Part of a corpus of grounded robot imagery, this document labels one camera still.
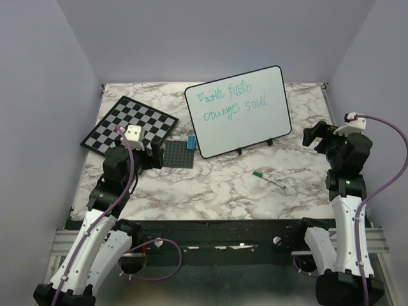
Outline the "green whiteboard marker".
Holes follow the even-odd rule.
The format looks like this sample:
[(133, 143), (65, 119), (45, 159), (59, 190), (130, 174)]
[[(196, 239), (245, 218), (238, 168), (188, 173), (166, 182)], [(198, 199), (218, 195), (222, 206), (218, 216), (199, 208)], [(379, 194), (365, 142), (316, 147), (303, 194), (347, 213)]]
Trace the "green whiteboard marker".
[(274, 184), (274, 185), (280, 187), (281, 189), (285, 189), (285, 188), (286, 188), (286, 186), (285, 186), (284, 184), (281, 184), (280, 182), (277, 182), (277, 181), (271, 179), (270, 177), (268, 177), (268, 176), (266, 176), (266, 175), (264, 175), (264, 174), (263, 174), (263, 178), (261, 178), (261, 179), (263, 179), (263, 180), (265, 180), (265, 181), (267, 181), (267, 182), (269, 182), (269, 183), (271, 183), (271, 184)]

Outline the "white whiteboard black frame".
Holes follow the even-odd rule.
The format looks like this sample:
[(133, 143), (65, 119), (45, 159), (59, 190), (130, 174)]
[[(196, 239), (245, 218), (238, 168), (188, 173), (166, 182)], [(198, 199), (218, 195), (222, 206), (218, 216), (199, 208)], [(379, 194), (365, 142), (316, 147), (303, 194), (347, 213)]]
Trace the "white whiteboard black frame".
[(184, 96), (204, 159), (270, 142), (292, 131), (280, 66), (192, 85)]

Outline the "green marker cap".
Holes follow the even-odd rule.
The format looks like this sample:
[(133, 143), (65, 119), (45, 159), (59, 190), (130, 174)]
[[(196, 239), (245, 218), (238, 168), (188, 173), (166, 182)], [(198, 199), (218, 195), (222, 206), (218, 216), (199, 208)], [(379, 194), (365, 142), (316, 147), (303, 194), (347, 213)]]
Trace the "green marker cap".
[(259, 177), (259, 178), (263, 178), (263, 174), (260, 173), (260, 172), (254, 171), (252, 174), (253, 174), (254, 176)]

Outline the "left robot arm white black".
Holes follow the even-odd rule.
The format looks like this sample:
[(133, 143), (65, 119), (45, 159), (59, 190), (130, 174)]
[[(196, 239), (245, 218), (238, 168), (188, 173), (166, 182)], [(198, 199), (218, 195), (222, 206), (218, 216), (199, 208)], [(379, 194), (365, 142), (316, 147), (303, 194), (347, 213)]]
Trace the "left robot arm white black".
[(138, 174), (163, 166), (163, 150), (152, 152), (118, 145), (107, 150), (103, 174), (89, 196), (80, 231), (65, 260), (47, 284), (38, 284), (33, 297), (38, 305), (94, 305), (96, 295), (125, 251), (141, 245), (138, 227), (119, 216), (137, 185)]

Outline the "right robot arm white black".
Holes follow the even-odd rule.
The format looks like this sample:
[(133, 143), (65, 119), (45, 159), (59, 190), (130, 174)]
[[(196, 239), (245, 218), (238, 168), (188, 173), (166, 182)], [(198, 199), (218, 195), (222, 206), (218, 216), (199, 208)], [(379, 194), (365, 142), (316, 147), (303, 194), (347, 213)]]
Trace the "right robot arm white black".
[(316, 299), (320, 305), (375, 305), (385, 294), (375, 278), (365, 229), (366, 184), (361, 174), (372, 141), (364, 124), (337, 127), (319, 121), (303, 130), (302, 144), (319, 139), (315, 151), (326, 156), (330, 169), (326, 188), (335, 216), (336, 242), (327, 229), (308, 225), (293, 234), (297, 248), (310, 249), (317, 267)]

